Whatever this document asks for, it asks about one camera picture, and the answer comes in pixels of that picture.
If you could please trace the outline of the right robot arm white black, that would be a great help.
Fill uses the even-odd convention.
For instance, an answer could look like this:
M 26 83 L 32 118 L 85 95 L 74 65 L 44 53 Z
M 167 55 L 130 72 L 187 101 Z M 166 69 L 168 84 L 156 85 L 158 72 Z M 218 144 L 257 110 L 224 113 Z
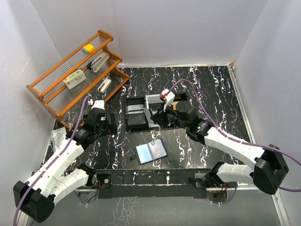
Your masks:
M 219 149 L 243 162 L 227 164 L 218 162 L 209 171 L 207 181 L 216 187 L 237 182 L 255 185 L 261 191 L 274 195 L 289 172 L 289 168 L 275 147 L 257 147 L 214 127 L 213 123 L 198 116 L 188 101 L 176 107 L 162 106 L 151 117 L 161 127 L 168 125 L 186 130 L 193 141 Z

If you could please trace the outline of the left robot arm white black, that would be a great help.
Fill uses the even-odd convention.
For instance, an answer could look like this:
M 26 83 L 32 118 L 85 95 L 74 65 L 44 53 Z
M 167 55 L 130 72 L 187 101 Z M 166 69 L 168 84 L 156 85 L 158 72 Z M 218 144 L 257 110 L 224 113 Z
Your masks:
M 76 124 L 49 160 L 26 182 L 18 181 L 13 187 L 17 225 L 20 211 L 38 223 L 45 221 L 55 206 L 77 188 L 92 188 L 97 183 L 96 170 L 86 164 L 79 165 L 65 175 L 70 164 L 99 137 L 117 133 L 116 115 L 94 108 Z

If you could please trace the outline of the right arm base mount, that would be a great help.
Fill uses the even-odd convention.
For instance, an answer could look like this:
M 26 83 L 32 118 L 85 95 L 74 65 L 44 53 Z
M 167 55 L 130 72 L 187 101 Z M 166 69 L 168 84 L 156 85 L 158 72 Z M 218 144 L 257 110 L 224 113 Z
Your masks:
M 231 202 L 238 189 L 237 182 L 219 182 L 211 179 L 208 173 L 196 173 L 192 178 L 192 184 L 198 189 L 206 190 L 207 202 L 211 205 L 222 205 Z

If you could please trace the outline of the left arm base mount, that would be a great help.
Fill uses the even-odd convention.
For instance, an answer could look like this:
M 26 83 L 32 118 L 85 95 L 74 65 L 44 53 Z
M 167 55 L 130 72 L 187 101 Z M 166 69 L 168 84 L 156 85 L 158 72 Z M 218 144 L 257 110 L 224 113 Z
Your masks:
M 91 179 L 90 185 L 82 186 L 75 191 L 80 205 L 86 208 L 101 196 L 101 191 L 111 188 L 110 174 L 95 174 Z

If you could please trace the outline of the black leather card holder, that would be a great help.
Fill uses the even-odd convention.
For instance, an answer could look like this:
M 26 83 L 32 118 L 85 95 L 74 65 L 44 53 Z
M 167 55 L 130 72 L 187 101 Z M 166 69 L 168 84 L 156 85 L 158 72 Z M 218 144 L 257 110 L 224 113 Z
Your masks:
M 135 154 L 139 165 L 144 165 L 168 156 L 166 147 L 161 138 L 136 146 Z

